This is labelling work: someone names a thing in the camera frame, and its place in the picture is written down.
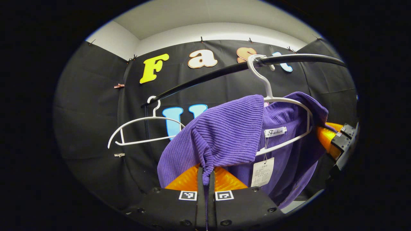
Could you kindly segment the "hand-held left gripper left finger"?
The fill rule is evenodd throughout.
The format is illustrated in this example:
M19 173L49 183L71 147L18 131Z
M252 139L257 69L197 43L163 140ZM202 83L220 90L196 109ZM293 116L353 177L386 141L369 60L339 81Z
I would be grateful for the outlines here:
M197 164L167 187L155 187L132 206L128 217L151 231L205 231L203 168Z

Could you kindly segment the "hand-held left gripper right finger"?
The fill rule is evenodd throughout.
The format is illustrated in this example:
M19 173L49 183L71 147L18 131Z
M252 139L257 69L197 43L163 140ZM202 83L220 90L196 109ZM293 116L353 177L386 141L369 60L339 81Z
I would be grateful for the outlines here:
M208 189L211 231L260 231L286 217L261 187L247 187L222 167L210 174Z

